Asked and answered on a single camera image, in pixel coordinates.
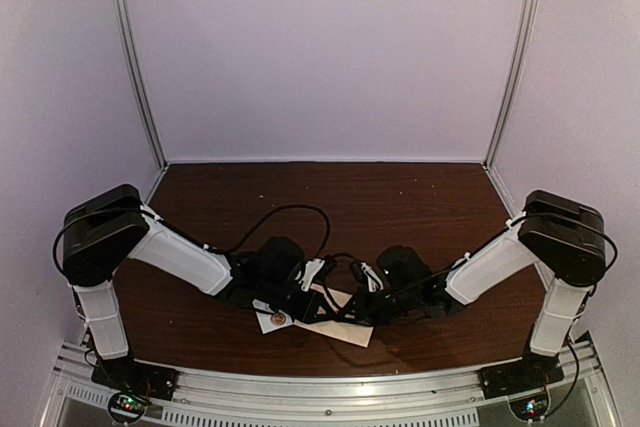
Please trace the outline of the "cream envelope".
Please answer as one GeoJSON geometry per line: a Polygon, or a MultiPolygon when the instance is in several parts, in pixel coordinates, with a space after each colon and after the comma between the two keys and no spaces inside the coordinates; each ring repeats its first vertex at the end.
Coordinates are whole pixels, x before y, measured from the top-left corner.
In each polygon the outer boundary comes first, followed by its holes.
{"type": "MultiPolygon", "coordinates": [[[[310,289],[319,292],[325,297],[325,300],[329,300],[329,297],[327,297],[321,285],[312,284],[310,289]]],[[[347,294],[346,292],[342,292],[332,288],[328,288],[328,290],[340,307],[346,305],[347,301],[352,297],[352,294],[347,294]]],[[[374,327],[353,325],[335,321],[324,321],[314,324],[305,324],[296,320],[294,321],[294,325],[304,330],[363,348],[367,348],[369,346],[371,336],[374,332],[374,327]]]]}

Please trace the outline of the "sticker sheet with seals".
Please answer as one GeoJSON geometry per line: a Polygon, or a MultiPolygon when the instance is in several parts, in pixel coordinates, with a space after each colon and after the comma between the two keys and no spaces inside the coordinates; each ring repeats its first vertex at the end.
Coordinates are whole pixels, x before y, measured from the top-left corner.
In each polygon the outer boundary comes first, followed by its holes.
{"type": "Polygon", "coordinates": [[[268,334],[294,325],[294,321],[289,315],[271,309],[265,302],[254,299],[252,307],[262,334],[268,334]]]}

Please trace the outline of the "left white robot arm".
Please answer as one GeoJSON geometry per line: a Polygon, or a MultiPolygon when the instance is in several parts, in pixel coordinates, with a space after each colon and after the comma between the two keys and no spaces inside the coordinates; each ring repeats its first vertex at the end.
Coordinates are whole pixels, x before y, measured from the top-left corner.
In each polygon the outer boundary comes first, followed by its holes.
{"type": "Polygon", "coordinates": [[[241,310],[273,310],[314,323],[330,306],[312,289],[331,269],[323,254],[306,258],[291,239],[276,236],[259,249],[219,249],[198,242],[165,220],[122,184],[72,208],[52,245],[53,262],[79,302],[106,376],[123,391],[137,389],[144,371],[131,348],[114,287],[116,270],[139,261],[241,310]]]}

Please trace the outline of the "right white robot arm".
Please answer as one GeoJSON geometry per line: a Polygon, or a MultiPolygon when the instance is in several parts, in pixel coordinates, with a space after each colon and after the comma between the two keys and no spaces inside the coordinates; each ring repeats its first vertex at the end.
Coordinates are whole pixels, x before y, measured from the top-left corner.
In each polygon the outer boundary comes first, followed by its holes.
{"type": "Polygon", "coordinates": [[[618,255],[599,211],[535,190],[502,231],[437,273],[409,248],[386,250],[379,257],[381,280],[358,289],[337,318],[367,326],[387,325],[415,310],[446,318],[521,270],[543,265],[553,279],[529,335],[530,352],[512,370],[517,385],[530,389],[550,373],[549,357],[559,353],[618,255]]]}

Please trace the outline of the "front aluminium rail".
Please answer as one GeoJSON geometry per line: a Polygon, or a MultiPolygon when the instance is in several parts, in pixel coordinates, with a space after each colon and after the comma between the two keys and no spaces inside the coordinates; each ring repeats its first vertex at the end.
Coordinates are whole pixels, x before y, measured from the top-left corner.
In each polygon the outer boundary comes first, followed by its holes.
{"type": "MultiPolygon", "coordinates": [[[[181,368],[171,400],[153,399],[131,426],[622,426],[600,359],[576,343],[579,377],[544,422],[520,420],[516,401],[489,398],[480,371],[509,361],[413,374],[293,377],[181,368]]],[[[113,389],[93,383],[82,345],[63,343],[36,426],[118,426],[113,389]]]]}

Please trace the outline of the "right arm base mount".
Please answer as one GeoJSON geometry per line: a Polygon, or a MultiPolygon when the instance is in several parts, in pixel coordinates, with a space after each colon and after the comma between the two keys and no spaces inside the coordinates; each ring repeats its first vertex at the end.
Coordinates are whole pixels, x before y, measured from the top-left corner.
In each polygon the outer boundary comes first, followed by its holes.
{"type": "Polygon", "coordinates": [[[481,368],[478,376],[486,400],[507,397],[516,419],[532,423],[550,410],[549,386],[562,381],[564,372],[558,355],[525,352],[518,360],[481,368]]]}

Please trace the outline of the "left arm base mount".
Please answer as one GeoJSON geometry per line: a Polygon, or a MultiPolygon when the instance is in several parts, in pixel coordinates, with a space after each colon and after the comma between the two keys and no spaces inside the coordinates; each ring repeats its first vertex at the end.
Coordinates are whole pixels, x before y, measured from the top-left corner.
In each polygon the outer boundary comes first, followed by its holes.
{"type": "Polygon", "coordinates": [[[95,362],[91,380],[112,390],[106,410],[113,421],[130,425],[141,420],[153,406],[154,400],[173,399],[179,373],[176,369],[137,361],[131,353],[117,359],[105,360],[94,349],[95,362]]]}

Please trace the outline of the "right aluminium frame post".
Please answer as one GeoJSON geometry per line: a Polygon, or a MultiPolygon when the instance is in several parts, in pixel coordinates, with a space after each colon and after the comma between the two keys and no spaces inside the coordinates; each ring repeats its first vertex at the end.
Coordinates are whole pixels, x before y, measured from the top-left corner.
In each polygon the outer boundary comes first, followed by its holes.
{"type": "Polygon", "coordinates": [[[491,170],[495,164],[506,133],[509,117],[515,103],[517,90],[524,71],[526,51],[530,44],[538,6],[539,0],[522,0],[521,3],[518,28],[516,31],[506,82],[501,97],[498,115],[483,162],[483,166],[487,171],[491,170]]]}

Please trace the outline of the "aluminium frame post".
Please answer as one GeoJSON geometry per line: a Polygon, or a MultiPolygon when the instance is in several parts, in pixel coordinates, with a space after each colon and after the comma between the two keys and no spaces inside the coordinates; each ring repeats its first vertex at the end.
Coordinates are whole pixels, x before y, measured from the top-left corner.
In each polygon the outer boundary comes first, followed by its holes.
{"type": "Polygon", "coordinates": [[[483,166],[487,171],[491,170],[495,164],[506,133],[509,117],[515,103],[517,90],[524,71],[526,51],[530,44],[538,6],[539,0],[522,0],[521,3],[518,28],[516,31],[506,82],[501,97],[498,115],[483,162],[483,166]]]}
{"type": "Polygon", "coordinates": [[[128,0],[113,0],[115,15],[120,32],[125,66],[128,71],[135,104],[141,119],[143,131],[149,144],[154,163],[164,170],[169,163],[161,145],[160,136],[149,104],[148,93],[136,48],[134,29],[129,12],[128,0]]]}

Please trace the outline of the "left aluminium frame post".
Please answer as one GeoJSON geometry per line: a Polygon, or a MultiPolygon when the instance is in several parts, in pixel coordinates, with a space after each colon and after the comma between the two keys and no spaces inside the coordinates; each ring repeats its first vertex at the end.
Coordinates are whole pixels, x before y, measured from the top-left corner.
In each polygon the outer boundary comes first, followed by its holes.
{"type": "Polygon", "coordinates": [[[128,0],[113,0],[115,15],[120,32],[125,66],[128,71],[135,104],[141,119],[143,131],[149,144],[154,163],[164,170],[169,163],[161,145],[160,136],[149,104],[148,93],[136,48],[134,29],[129,12],[128,0]]]}

